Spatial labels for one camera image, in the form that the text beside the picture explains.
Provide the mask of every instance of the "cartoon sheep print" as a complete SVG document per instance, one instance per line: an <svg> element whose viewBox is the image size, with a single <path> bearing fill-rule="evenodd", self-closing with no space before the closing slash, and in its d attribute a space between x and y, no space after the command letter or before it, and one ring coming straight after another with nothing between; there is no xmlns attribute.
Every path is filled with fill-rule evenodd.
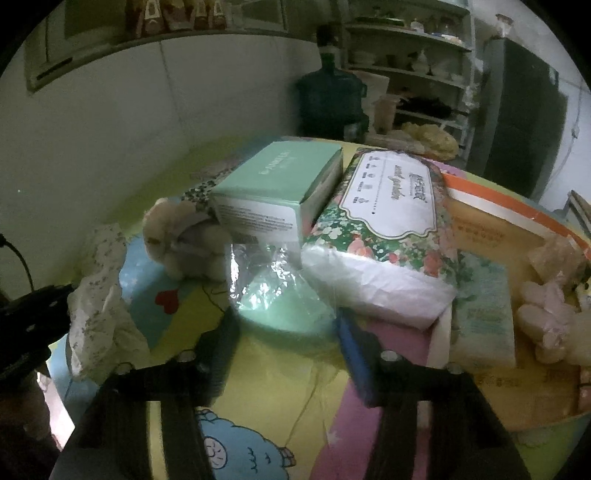
<svg viewBox="0 0 591 480"><path fill-rule="evenodd" d="M198 411L197 419L216 480L289 480L285 469L296 460L288 448L211 410Z"/></svg>

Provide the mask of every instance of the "red heart print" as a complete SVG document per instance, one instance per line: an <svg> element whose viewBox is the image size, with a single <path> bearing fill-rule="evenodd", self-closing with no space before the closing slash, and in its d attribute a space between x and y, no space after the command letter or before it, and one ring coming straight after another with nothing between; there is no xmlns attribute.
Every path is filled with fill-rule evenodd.
<svg viewBox="0 0 591 480"><path fill-rule="evenodd" d="M155 299L156 305L164 307L164 313L172 315L178 310L178 289L159 291Z"/></svg>

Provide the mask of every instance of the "floral cloth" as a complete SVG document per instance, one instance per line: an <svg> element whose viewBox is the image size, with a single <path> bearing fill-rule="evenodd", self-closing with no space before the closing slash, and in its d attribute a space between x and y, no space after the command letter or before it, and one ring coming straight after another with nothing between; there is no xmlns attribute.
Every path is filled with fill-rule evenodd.
<svg viewBox="0 0 591 480"><path fill-rule="evenodd" d="M83 278L68 296L72 376L103 383L125 362L150 364L148 343L122 299L119 271L126 245L118 224L100 225L89 235L78 265Z"/></svg>

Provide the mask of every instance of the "white wall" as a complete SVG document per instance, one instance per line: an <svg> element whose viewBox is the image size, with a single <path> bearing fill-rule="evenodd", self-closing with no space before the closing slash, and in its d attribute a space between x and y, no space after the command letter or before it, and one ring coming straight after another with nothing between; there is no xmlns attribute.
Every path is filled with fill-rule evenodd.
<svg viewBox="0 0 591 480"><path fill-rule="evenodd" d="M591 201L591 93L582 83L581 74L558 38L539 17L519 0L473 0L474 15L480 23L480 36L486 35L486 27L495 24L497 13L511 17L515 23L510 39L532 51L546 63L554 67L560 75L560 92L567 97L567 113L563 136L551 181L546 186L540 204L548 210L561 209L567 193L575 189ZM571 132L576 126L577 111L581 97L579 137L573 143L572 151L563 168L563 163L572 142Z"/></svg>
<svg viewBox="0 0 591 480"><path fill-rule="evenodd" d="M130 48L40 91L24 48L0 78L0 232L52 281L86 232L140 185L223 135L293 134L291 89L320 67L316 46L263 35L201 35ZM0 288L26 293L0 251Z"/></svg>

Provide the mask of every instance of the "bottle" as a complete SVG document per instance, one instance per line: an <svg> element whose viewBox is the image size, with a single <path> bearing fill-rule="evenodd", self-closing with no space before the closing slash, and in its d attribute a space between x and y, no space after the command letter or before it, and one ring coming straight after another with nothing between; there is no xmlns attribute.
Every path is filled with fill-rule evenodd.
<svg viewBox="0 0 591 480"><path fill-rule="evenodd" d="M224 13L224 4L222 0L215 0L213 3L212 14L212 28L216 30L225 30L228 26L226 22L226 14Z"/></svg>
<svg viewBox="0 0 591 480"><path fill-rule="evenodd" d="M195 30L207 30L209 28L208 11L205 0L190 0L189 23Z"/></svg>
<svg viewBox="0 0 591 480"><path fill-rule="evenodd" d="M322 68L300 78L300 134L305 137L362 142L369 119L361 99L367 87L355 75L335 66L330 49L320 49Z"/></svg>
<svg viewBox="0 0 591 480"><path fill-rule="evenodd" d="M164 17L160 8L160 0L148 0L144 9L144 25L142 28L142 37L159 35L166 31Z"/></svg>

